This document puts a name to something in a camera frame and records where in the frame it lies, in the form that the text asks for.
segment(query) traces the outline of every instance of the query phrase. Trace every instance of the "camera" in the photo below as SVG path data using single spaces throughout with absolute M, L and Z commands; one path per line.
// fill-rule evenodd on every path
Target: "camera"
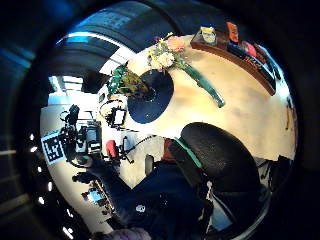
M 62 119 L 65 126 L 61 128 L 58 135 L 62 143 L 65 156 L 68 162 L 77 159 L 80 165 L 86 162 L 86 155 L 101 153 L 101 124 L 98 121 L 87 121 L 85 126 L 77 130 L 77 121 L 80 108 L 72 105 L 69 113 Z

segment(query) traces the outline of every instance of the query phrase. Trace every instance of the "flower bouquet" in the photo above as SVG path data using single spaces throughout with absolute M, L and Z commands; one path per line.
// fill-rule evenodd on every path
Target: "flower bouquet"
M 225 105 L 225 101 L 210 83 L 193 67 L 184 60 L 184 40 L 173 36 L 170 32 L 165 38 L 155 37 L 156 44 L 148 52 L 148 64 L 159 72 L 166 71 L 170 67 L 176 67 L 185 71 L 194 79 L 199 87 L 204 88 L 217 102 L 218 107 Z

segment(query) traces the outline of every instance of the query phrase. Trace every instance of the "flower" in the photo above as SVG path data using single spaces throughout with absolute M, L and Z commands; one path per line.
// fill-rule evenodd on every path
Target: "flower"
M 150 65 L 151 67 L 157 69 L 159 72 L 162 70 L 162 65 L 157 59 L 152 59 Z
M 184 49 L 184 41 L 181 37 L 171 36 L 168 38 L 168 48 L 172 52 L 179 52 Z
M 158 57 L 157 60 L 163 68 L 167 68 L 173 64 L 174 56 L 172 53 L 164 52 Z

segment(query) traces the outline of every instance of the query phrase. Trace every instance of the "orange object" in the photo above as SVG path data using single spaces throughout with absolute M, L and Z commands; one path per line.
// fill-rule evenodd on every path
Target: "orange object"
M 229 39 L 235 43 L 238 44 L 239 37 L 238 37 L 238 28 L 237 25 L 233 24 L 232 22 L 226 22 L 228 32 L 229 32 Z

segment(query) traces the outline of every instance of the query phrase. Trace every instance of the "shelf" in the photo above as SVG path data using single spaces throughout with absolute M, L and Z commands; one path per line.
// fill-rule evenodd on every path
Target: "shelf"
M 239 57 L 231 54 L 227 51 L 227 45 L 229 42 L 229 39 L 227 35 L 224 32 L 216 31 L 216 37 L 217 37 L 217 44 L 215 46 L 207 44 L 202 36 L 200 31 L 194 35 L 192 38 L 190 45 L 193 49 L 202 50 L 206 52 L 210 52 L 212 54 L 218 55 L 220 57 L 223 57 L 244 70 L 246 70 L 249 74 L 251 74 L 255 79 L 259 81 L 259 83 L 267 90 L 267 92 L 272 96 L 276 92 L 276 83 L 274 78 L 266 78 L 261 71 L 258 70 L 256 64 L 253 64 L 252 62 L 248 62 L 245 60 L 240 59 Z M 265 62 L 263 56 L 257 55 L 257 58 L 252 58 L 252 60 L 259 65 L 261 65 L 261 69 L 265 72 L 266 75 L 272 76 L 273 74 L 270 73 L 268 69 L 266 69 L 263 66 L 263 63 Z

